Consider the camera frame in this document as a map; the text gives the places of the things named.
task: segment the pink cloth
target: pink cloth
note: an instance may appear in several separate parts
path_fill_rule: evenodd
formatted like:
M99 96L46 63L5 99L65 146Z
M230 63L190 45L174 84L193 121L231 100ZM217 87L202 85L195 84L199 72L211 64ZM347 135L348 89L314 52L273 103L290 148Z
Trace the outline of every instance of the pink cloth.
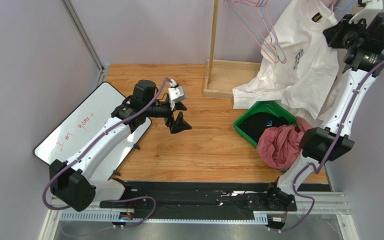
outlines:
M264 130L256 148L260 158L272 168L282 171L290 168L300 155L300 141L305 132L314 128L306 120L296 117L300 132L295 125L282 125Z

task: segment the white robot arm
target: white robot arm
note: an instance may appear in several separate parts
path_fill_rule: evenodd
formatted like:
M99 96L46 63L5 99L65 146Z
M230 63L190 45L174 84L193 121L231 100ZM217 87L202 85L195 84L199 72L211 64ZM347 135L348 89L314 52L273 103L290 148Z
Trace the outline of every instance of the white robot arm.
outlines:
M369 4L371 1L361 2L374 6ZM304 134L300 142L300 157L284 175L269 185L265 197L269 209L283 211L288 208L309 174L313 171L319 173L326 161L334 161L354 145L349 136L356 112L384 67L384 13L378 13L380 7L376 8L376 13L374 8L370 8L369 13L366 9L360 12L359 21L356 22L356 15L347 14L336 26L323 31L329 47L347 49L340 91L330 117L320 127ZM367 27L366 18L373 15L375 19Z
M157 97L165 82L170 82L171 88L165 101L159 101ZM65 162L53 161L49 167L50 183L43 193L47 207L53 208L45 200L49 188L53 195L76 211L84 210L92 202L120 199L126 189L123 181L90 179L105 157L143 124L146 117L165 118L165 125L172 134L192 128L183 120L182 112L176 120L173 116L176 110L187 110L181 103L186 98L183 88L168 78L154 96L156 88L154 82L140 80L134 87L133 95L115 108L103 128L83 148Z

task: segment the crumpled fabric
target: crumpled fabric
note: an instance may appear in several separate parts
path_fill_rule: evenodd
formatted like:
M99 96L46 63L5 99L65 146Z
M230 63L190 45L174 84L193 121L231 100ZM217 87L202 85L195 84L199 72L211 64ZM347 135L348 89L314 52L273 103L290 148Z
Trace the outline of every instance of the crumpled fabric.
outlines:
M277 171L289 169L299 157L300 141L305 132L314 128L304 118L296 117L298 128L295 125L282 125L267 128L261 135L257 152L260 158L271 168Z
M315 22L317 14L322 17ZM323 30L337 23L321 0L292 0L273 27L288 61L274 63L262 50L257 76L232 90L233 109L280 100L291 109L302 110L297 114L309 112L317 119L326 111L326 100L330 107L335 99L328 96L339 70L337 50L328 47Z

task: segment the metal frame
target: metal frame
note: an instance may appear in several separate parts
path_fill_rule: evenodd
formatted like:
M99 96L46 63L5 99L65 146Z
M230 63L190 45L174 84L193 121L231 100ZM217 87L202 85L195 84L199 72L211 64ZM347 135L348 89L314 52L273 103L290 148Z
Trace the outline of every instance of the metal frame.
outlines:
M74 5L72 4L71 0L60 0L60 1L65 7L65 10L69 15L76 31L78 32L79 37L84 43L84 46L88 51L88 54L90 54L91 60L93 61L94 65L96 65L96 68L99 70L99 78L97 80L97 85L96 85L97 87L101 83L106 81L106 76L108 75L109 66L104 66L102 64L102 61L100 60L95 48L93 47L92 42L90 41L90 38L87 35L86 30L84 29L83 24L81 23L80 18L78 17L78 14L75 11Z
M352 219L346 197L343 192L300 192L315 199L312 215L336 215L341 234L344 240L358 240L358 233ZM290 212L294 215L304 215L312 201L308 198L296 197L297 211ZM51 204L63 206L64 203L53 198ZM119 214L125 213L123 208L100 208L98 202L92 203L86 210L76 212L72 209L63 211L49 210L39 235L40 240L53 240L56 235L59 221L84 221L84 222L122 222L118 220ZM277 214L279 211L254 211L254 220L208 220L208 219L155 219L151 218L146 223L167 224L231 224L231 225L264 225L267 224L267 214ZM131 222L138 222L141 218L134 218Z

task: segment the black cloth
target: black cloth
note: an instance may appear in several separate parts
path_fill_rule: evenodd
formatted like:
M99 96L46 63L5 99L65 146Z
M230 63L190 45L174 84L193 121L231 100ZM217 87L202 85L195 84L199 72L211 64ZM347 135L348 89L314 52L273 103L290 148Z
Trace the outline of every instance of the black cloth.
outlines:
M272 127L279 128L282 125L288 125L288 121L285 117L277 117L267 112L257 112L247 117L240 125L238 125L238 128L258 143L266 129Z

